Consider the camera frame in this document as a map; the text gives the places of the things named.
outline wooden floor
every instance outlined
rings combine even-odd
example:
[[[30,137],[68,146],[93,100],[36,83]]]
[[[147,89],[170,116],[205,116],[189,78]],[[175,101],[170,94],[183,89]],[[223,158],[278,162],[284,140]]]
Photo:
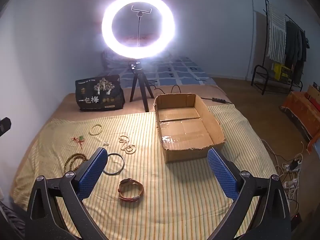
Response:
[[[315,151],[308,154],[305,150],[307,142],[290,119],[280,111],[279,106],[286,95],[266,93],[262,96],[260,90],[244,80],[225,78],[214,78],[214,80],[249,120],[258,136],[269,143],[275,154],[290,160],[302,151],[301,142],[303,142],[298,202],[299,213],[304,219],[320,203],[320,159]],[[274,156],[270,156],[276,165]],[[278,160],[280,165],[285,162],[280,157]]]

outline yellow crate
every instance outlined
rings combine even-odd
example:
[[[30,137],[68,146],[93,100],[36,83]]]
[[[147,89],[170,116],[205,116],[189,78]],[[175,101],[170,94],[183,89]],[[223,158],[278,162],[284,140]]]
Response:
[[[275,79],[282,81],[282,82],[288,82],[291,74],[291,69],[285,67],[284,65],[281,65],[279,63],[275,63],[273,67],[273,71],[275,72]]]

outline striped towel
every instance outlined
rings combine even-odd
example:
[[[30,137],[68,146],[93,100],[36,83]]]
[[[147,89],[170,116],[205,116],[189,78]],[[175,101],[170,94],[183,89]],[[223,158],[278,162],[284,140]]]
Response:
[[[248,120],[234,105],[210,106],[226,136],[221,153],[240,170],[256,177],[269,178],[276,173],[271,158]],[[88,130],[101,124],[103,131],[90,136]],[[119,135],[130,137],[137,151],[128,155],[121,151]],[[80,145],[71,138],[84,135]],[[199,240],[207,239],[227,213],[232,200],[226,198],[206,158],[177,163],[164,163],[156,130],[154,112],[102,117],[85,121],[53,119],[40,132],[20,174],[16,178],[14,202],[27,209],[36,177],[63,175],[66,159],[82,152],[91,157],[103,142],[110,143],[108,152],[119,152],[125,167],[117,176],[102,174],[84,206],[110,240]],[[115,172],[122,166],[118,157],[110,157],[106,171]],[[139,202],[125,203],[118,199],[122,179],[133,178],[144,186]],[[137,194],[129,187],[125,196]],[[61,198],[57,198],[63,218],[71,233],[78,235]],[[246,232],[258,198],[254,197],[238,235]]]
[[[267,57],[275,62],[284,63],[286,42],[285,14],[268,2],[269,49]]]

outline open cardboard box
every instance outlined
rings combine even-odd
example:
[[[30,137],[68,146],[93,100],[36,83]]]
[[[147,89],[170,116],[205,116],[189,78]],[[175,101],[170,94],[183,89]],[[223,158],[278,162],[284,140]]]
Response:
[[[195,94],[165,94],[155,99],[157,130],[165,162],[205,158],[226,138],[217,119]]]

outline blue gripper pad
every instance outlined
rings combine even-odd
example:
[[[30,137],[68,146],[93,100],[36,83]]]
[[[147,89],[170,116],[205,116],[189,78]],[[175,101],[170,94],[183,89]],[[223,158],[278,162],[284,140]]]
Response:
[[[78,184],[77,197],[80,201],[88,198],[96,185],[103,169],[107,165],[108,152],[106,149],[102,149],[92,161],[91,165],[87,168],[84,175]]]
[[[208,163],[225,195],[235,201],[239,195],[236,179],[213,148],[208,151]]]

